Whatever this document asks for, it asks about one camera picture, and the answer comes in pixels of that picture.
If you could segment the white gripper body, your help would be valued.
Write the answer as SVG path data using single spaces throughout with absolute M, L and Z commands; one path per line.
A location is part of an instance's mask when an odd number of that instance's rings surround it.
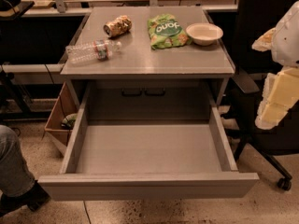
M 276 25 L 271 53 L 273 61 L 282 66 L 299 66 L 299 1 Z

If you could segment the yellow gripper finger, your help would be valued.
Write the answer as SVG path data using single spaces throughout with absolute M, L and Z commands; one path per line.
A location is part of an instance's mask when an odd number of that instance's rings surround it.
M 268 51 L 271 49 L 272 36 L 276 31 L 275 28 L 272 28 L 261 35 L 257 40 L 253 42 L 251 48 L 260 52 Z
M 269 73 L 264 81 L 255 125 L 263 130 L 273 129 L 298 101 L 298 68 L 286 66 L 276 75 Z

